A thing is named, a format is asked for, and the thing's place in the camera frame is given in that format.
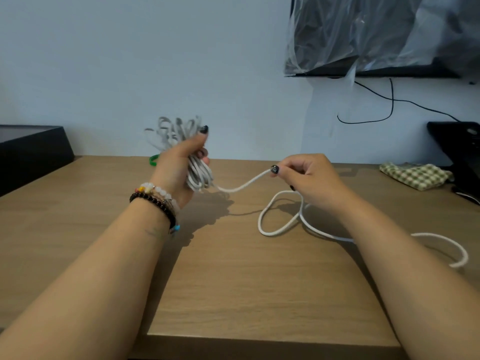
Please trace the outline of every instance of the black beaded bracelet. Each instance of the black beaded bracelet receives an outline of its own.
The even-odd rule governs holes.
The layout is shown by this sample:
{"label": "black beaded bracelet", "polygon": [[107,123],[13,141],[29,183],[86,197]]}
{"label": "black beaded bracelet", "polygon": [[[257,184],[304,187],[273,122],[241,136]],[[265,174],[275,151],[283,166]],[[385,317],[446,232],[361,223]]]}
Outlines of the black beaded bracelet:
{"label": "black beaded bracelet", "polygon": [[135,192],[130,196],[130,202],[132,202],[137,197],[150,201],[155,206],[157,206],[160,210],[162,210],[163,213],[168,218],[168,220],[170,221],[170,230],[177,225],[177,219],[175,218],[175,215],[172,213],[170,208],[168,208],[168,206],[163,201],[161,201],[160,199],[156,199],[150,194]]}

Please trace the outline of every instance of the forearm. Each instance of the forearm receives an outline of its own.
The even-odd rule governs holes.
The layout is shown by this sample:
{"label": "forearm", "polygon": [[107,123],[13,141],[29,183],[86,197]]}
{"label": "forearm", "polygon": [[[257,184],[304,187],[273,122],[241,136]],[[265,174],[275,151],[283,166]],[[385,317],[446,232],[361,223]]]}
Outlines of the forearm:
{"label": "forearm", "polygon": [[0,336],[0,358],[125,358],[168,227],[163,212],[135,199]]}
{"label": "forearm", "polygon": [[473,359],[480,353],[480,298],[385,214],[352,195],[338,215],[351,233],[412,359]]}

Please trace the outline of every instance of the plastic bag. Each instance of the plastic bag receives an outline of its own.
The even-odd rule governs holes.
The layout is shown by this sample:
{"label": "plastic bag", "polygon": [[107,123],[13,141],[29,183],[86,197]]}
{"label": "plastic bag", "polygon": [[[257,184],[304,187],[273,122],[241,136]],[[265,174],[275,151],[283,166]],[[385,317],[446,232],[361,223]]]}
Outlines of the plastic bag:
{"label": "plastic bag", "polygon": [[430,65],[480,75],[480,0],[295,0],[285,74]]}

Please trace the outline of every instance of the green checkered cloth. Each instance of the green checkered cloth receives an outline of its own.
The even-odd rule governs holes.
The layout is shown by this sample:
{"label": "green checkered cloth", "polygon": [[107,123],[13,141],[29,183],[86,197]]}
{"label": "green checkered cloth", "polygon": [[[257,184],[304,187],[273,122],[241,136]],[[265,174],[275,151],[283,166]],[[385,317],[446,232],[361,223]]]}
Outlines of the green checkered cloth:
{"label": "green checkered cloth", "polygon": [[445,181],[453,180],[453,173],[448,170],[440,169],[433,164],[415,165],[405,163],[395,165],[393,163],[383,163],[380,171],[392,177],[401,183],[406,184],[419,191],[438,187]]}

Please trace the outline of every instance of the tabletop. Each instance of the tabletop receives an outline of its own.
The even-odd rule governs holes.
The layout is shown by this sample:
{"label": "tabletop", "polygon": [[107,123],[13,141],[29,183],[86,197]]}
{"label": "tabletop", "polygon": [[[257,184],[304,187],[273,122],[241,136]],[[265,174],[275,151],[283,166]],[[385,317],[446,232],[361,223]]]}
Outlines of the tabletop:
{"label": "tabletop", "polygon": [[[238,187],[274,162],[213,160],[215,182]],[[480,288],[480,207],[448,187],[424,192],[374,165],[336,164],[345,183],[409,232],[453,238],[470,254],[460,273]],[[5,328],[128,205],[153,167],[145,157],[85,156],[0,198],[0,327]],[[276,237],[257,229],[278,191],[263,177],[244,190],[209,189],[181,212],[153,275],[131,356],[140,359],[403,359],[375,284],[354,244],[312,235],[297,223]],[[263,220],[283,226],[299,209],[285,195]],[[307,220],[349,237],[316,208]],[[422,238],[442,260],[459,253]]]}

